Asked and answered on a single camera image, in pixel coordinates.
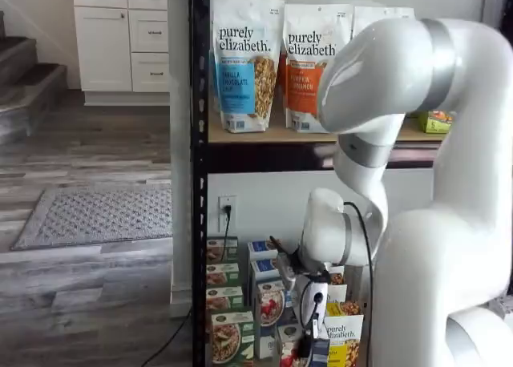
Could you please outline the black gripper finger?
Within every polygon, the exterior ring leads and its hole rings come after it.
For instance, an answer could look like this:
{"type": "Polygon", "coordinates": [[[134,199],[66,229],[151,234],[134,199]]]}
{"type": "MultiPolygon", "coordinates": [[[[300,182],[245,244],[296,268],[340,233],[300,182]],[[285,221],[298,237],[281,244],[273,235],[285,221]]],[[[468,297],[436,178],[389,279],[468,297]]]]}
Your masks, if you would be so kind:
{"type": "Polygon", "coordinates": [[[302,331],[298,345],[300,359],[319,359],[321,357],[321,338],[318,321],[311,321],[302,331]]]}

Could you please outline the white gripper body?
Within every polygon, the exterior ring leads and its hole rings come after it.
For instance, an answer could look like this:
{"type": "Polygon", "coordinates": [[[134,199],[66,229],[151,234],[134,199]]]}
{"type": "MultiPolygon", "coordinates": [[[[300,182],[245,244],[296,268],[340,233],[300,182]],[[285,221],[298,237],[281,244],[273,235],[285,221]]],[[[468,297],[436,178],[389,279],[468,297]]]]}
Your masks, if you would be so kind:
{"type": "Polygon", "coordinates": [[[319,276],[299,275],[294,284],[294,312],[303,329],[311,321],[322,325],[328,297],[328,283],[319,276]]]}

